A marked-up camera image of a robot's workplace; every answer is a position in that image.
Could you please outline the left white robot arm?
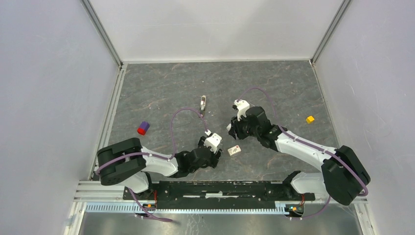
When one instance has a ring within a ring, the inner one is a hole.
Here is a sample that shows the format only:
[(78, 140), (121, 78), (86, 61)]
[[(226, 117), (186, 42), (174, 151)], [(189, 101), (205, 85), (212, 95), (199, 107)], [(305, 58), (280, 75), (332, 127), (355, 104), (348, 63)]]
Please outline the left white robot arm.
[(222, 137), (213, 133), (202, 136), (192, 151), (166, 155), (142, 146), (138, 138), (130, 138), (98, 150), (95, 173), (103, 186), (125, 186), (145, 200), (154, 193), (151, 172), (183, 178), (200, 168), (215, 168), (222, 154), (221, 142)]

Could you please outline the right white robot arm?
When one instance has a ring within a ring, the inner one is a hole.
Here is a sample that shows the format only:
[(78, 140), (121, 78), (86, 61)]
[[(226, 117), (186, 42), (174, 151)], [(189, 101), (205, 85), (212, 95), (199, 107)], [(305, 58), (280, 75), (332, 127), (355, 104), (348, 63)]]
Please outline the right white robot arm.
[(236, 116), (227, 126), (236, 140), (256, 138), (263, 147), (288, 154), (316, 168), (318, 173), (296, 172), (283, 185), (289, 200), (301, 194), (328, 194), (336, 202), (348, 206), (358, 196), (368, 194), (370, 175), (348, 146), (328, 147), (305, 140), (279, 125), (271, 124), (262, 107), (234, 104)]

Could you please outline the small white staples box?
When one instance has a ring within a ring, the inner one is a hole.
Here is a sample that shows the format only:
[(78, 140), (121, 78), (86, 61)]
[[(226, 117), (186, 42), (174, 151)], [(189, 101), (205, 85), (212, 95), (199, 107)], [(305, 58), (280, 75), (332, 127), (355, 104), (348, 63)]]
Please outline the small white staples box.
[(235, 145), (235, 146), (233, 146), (233, 147), (229, 148), (229, 149), (227, 150), (227, 152), (228, 152), (228, 154), (229, 154), (230, 156), (234, 156), (234, 155), (236, 155), (236, 154), (238, 154), (238, 153), (240, 153), (240, 152), (241, 152), (241, 148), (240, 148), (240, 146), (239, 146), (239, 145)]

